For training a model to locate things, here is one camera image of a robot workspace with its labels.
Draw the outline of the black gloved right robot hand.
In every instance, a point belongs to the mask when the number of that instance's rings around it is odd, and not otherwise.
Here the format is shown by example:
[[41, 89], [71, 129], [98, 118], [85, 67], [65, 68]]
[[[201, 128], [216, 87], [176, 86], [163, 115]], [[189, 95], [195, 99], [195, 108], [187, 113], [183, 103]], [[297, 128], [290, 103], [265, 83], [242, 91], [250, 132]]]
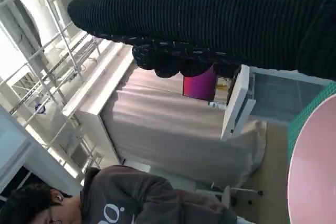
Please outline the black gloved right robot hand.
[[335, 0], [73, 0], [73, 23], [160, 78], [242, 65], [335, 80]]

